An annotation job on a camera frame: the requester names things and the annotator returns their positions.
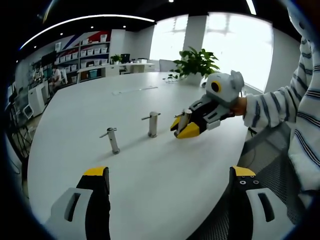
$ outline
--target ceiling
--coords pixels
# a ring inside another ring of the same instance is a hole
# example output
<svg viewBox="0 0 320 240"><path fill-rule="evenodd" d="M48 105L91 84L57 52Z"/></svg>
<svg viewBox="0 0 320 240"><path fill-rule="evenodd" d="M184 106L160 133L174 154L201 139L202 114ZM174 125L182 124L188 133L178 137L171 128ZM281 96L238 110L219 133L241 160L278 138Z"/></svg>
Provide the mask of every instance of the ceiling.
<svg viewBox="0 0 320 240"><path fill-rule="evenodd" d="M299 34L291 25L286 9L278 0L253 0L256 17L268 20L273 26L293 38L300 40ZM51 43L63 36L77 33L90 32L90 26L94 31L123 29L127 31L139 31L149 27L152 22L122 17L97 17L77 20L55 27L32 40L22 50L19 48L35 34L42 30L77 17L98 14L121 14L143 17L159 21L162 19L189 14L191 16L206 15L208 12L233 12L250 15L250 9L246 0L25 0L10 1L5 11L4 27L6 36L10 36L10 64L16 59L22 59L37 48ZM43 23L46 10L46 21Z"/></svg>

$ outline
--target striped shirt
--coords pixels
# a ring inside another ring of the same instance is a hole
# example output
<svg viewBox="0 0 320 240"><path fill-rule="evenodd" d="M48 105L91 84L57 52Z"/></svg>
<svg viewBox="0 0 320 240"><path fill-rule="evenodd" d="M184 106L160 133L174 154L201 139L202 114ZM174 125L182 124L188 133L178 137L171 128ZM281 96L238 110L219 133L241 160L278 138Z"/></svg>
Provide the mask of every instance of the striped shirt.
<svg viewBox="0 0 320 240"><path fill-rule="evenodd" d="M300 60L290 86L263 95L247 96L244 124L253 128L295 123L288 156L301 190L320 189L320 53L302 38ZM301 194L305 206L311 198Z"/></svg>

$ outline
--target white table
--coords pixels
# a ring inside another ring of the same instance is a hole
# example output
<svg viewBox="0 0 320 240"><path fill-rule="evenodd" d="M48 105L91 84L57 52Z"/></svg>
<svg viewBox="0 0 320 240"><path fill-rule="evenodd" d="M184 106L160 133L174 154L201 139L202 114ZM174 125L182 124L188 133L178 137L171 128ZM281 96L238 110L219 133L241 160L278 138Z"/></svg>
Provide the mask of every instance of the white table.
<svg viewBox="0 0 320 240"><path fill-rule="evenodd" d="M109 167L112 240L183 240L215 207L241 156L247 128L241 117L191 139L176 139L170 126L205 92L168 84L168 73L106 77L59 90L37 127L28 163L32 211L41 222L52 204L75 187L89 168ZM158 88L141 90L147 86ZM124 93L114 95L112 92ZM158 136L149 138L150 111L160 112ZM117 128L120 148L109 139Z"/></svg>

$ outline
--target person's arm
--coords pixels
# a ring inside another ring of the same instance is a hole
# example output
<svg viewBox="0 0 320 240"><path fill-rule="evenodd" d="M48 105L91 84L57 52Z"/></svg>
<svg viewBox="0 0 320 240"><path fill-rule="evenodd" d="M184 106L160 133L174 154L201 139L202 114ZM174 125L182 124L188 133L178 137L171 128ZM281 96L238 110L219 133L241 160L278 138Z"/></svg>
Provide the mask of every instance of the person's arm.
<svg viewBox="0 0 320 240"><path fill-rule="evenodd" d="M244 115L243 120L247 127L275 127L283 121L296 122L300 101L308 89L304 66L304 57L301 54L290 86L261 95L249 94L240 98L231 110L236 115Z"/></svg>

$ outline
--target cable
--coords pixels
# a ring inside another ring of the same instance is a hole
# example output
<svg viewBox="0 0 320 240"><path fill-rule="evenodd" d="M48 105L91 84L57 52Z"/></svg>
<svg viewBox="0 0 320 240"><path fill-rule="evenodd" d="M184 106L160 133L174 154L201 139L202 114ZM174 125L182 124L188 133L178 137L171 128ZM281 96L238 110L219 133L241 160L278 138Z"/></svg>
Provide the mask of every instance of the cable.
<svg viewBox="0 0 320 240"><path fill-rule="evenodd" d="M14 165L14 167L18 170L18 172L16 172L15 170L13 170L14 174L16 175L20 175L20 169L18 168L18 166L10 159L10 162Z"/></svg>

